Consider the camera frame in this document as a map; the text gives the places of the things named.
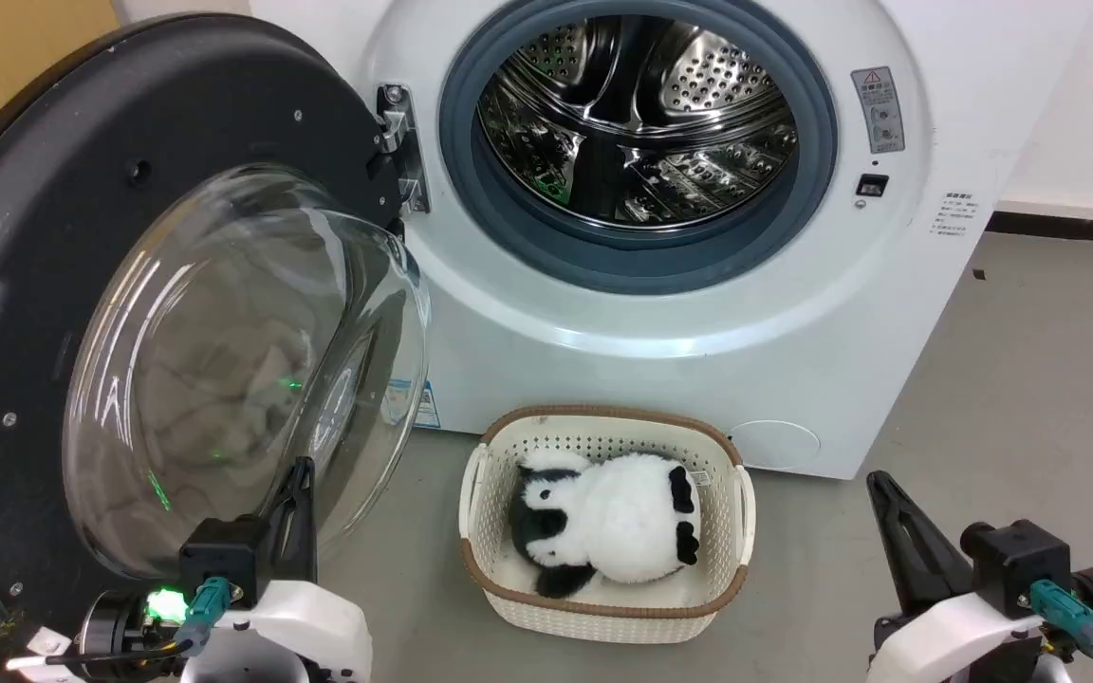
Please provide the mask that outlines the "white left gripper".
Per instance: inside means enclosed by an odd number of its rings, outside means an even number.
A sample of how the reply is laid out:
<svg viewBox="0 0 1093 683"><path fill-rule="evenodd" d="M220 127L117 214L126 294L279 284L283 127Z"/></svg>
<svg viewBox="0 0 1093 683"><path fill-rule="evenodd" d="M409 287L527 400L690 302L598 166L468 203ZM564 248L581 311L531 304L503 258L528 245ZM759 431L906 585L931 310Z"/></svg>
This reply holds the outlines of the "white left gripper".
<svg viewBox="0 0 1093 683"><path fill-rule="evenodd" d="M371 682L374 644L363 610L318 586L315 462L296 458L294 486L265 511L270 577L251 608L230 608L216 623L187 619L192 635L183 682Z"/></svg>

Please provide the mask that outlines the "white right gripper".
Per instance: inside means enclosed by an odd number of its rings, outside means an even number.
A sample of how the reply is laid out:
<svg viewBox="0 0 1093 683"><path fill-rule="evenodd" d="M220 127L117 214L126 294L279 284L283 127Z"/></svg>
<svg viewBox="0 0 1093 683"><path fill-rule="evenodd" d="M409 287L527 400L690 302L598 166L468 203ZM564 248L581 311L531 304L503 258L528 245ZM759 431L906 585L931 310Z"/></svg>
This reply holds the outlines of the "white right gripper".
<svg viewBox="0 0 1093 683"><path fill-rule="evenodd" d="M866 488L900 614L916 617L881 644L867 682L941 682L992 652L1011 633L1041 626L1038 615L1007 619L968 594L969 562L888 471L868 472Z"/></svg>

